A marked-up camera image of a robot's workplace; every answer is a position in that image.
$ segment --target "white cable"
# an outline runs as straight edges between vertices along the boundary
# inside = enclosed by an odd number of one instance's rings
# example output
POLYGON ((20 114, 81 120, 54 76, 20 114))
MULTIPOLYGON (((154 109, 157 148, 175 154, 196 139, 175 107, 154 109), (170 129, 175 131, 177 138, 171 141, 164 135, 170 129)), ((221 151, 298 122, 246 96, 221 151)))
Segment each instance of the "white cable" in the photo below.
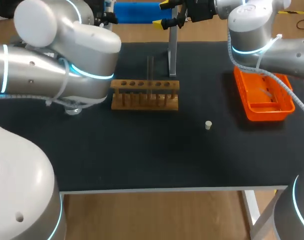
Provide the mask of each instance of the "white cable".
MULTIPOLYGON (((26 95, 26 94, 0 94, 0 100, 2 99, 37 99, 37 100, 51 100, 52 98, 50 97, 46 97, 46 96, 36 96, 36 95, 26 95)), ((84 108, 88 108, 90 107, 92 104, 84 104, 84 105, 79 105, 79 104, 71 104, 71 103, 68 103, 68 102, 65 102, 63 100, 59 100, 59 99, 56 99, 53 101, 54 103, 57 103, 57 104, 60 104, 60 105, 63 105, 65 107, 68 107, 68 108, 72 108, 72 109, 84 109, 84 108)))
POLYGON ((277 37, 272 40, 269 47, 267 47, 265 50, 261 51, 260 57, 258 58, 258 61, 257 61, 257 64, 256 64, 257 69, 260 68, 260 64, 261 64, 261 61, 262 61, 262 58, 263 58, 264 54, 268 51, 268 49, 270 49, 270 47, 274 44, 274 42, 276 42, 278 39, 281 39, 282 37, 283 37, 282 34, 277 34, 277 37))
POLYGON ((243 66, 238 64, 234 58, 233 58, 233 53, 232 53, 232 44, 231 44, 231 35, 230 35, 230 31, 228 30, 228 40, 227 40, 227 46, 228 46, 228 54, 230 56, 230 59, 232 61, 232 63, 237 66, 238 68, 240 68, 241 70, 246 70, 246 71, 251 71, 253 73, 258 73, 258 74, 265 74, 271 78, 273 78, 282 88, 284 88, 286 90, 286 92, 292 97, 292 99, 298 104, 298 106, 303 110, 304 112, 304 104, 303 102, 293 93, 292 90, 290 90, 290 88, 283 83, 282 80, 280 80, 277 76, 275 76, 274 74, 272 74, 269 71, 260 69, 260 68, 255 68, 255 67, 249 67, 249 66, 243 66))
POLYGON ((58 93, 52 99, 45 101, 45 104, 47 106, 50 106, 53 101, 57 100, 62 95, 68 82, 68 75, 70 73, 70 67, 68 61, 65 58, 60 58, 59 61, 63 61, 65 65, 65 74, 64 74, 63 82, 58 93))

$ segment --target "black table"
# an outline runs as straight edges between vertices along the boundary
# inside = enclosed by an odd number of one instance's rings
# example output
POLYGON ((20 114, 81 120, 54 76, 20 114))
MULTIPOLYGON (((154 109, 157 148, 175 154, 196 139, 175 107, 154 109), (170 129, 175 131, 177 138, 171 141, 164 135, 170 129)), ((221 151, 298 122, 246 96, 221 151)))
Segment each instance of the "black table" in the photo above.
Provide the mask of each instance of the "black table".
MULTIPOLYGON (((125 43, 117 79, 168 75, 167 43, 125 43)), ((111 111, 111 97, 80 115, 38 100, 0 100, 0 126, 37 144, 60 191, 286 186, 304 169, 304 113, 249 122, 225 42, 179 43, 178 112, 111 111), (205 130, 205 121, 213 122, 205 130)), ((291 79, 304 102, 304 81, 291 79)))

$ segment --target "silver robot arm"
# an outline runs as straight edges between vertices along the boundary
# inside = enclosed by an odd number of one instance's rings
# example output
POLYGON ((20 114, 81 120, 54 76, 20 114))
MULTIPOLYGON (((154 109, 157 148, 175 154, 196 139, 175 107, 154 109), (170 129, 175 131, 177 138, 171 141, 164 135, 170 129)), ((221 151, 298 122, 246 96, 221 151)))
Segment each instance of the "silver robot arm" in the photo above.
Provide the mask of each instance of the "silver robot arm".
POLYGON ((0 45, 0 93, 54 97, 66 81, 60 97, 87 104, 104 100, 121 40, 93 23, 91 8, 81 0, 21 2, 14 13, 19 36, 59 53, 68 66, 36 51, 0 45))
POLYGON ((277 12, 290 3, 290 0, 251 0, 229 14, 232 52, 239 64, 255 68, 261 57, 261 69, 304 78, 304 38, 276 41, 272 38, 277 12))

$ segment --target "screw hole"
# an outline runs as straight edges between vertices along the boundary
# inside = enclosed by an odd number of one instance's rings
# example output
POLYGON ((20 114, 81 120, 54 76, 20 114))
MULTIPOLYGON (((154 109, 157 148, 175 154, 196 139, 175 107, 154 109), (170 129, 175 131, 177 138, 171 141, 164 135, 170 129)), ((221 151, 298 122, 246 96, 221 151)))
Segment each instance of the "screw hole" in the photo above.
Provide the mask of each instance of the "screw hole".
POLYGON ((18 212, 15 214, 15 219, 16 219, 16 221, 18 221, 19 223, 23 222, 23 220, 24 220, 23 214, 22 214, 21 212, 18 211, 18 212))

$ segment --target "orange tray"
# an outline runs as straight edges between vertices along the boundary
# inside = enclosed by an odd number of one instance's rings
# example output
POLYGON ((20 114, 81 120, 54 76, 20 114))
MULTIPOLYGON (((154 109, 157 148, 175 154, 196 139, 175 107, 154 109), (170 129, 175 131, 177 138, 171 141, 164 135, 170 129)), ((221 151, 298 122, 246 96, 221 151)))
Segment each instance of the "orange tray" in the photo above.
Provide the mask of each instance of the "orange tray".
MULTIPOLYGON (((291 90, 286 75, 275 74, 291 90)), ((295 111, 292 97, 271 77, 234 68, 234 76, 247 118, 251 121, 282 121, 295 111)))

